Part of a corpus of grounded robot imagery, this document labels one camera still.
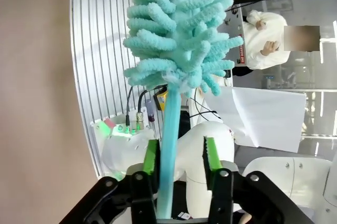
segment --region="brown wall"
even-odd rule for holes
[[[0,223],[58,223],[94,184],[69,0],[0,0]]]

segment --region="bolt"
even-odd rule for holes
[[[114,183],[112,183],[112,181],[107,181],[106,183],[105,183],[105,185],[106,185],[106,187],[110,187],[110,186],[112,186]]]
[[[220,176],[222,177],[228,177],[229,173],[225,170],[220,171]]]
[[[257,182],[260,178],[257,175],[251,175],[251,181]]]
[[[143,179],[143,175],[141,175],[141,174],[136,174],[136,179],[137,179],[137,180],[142,180],[142,179]]]

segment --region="white paper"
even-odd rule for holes
[[[297,152],[305,112],[305,95],[253,88],[221,87],[205,94],[211,110],[235,133],[236,143]]]

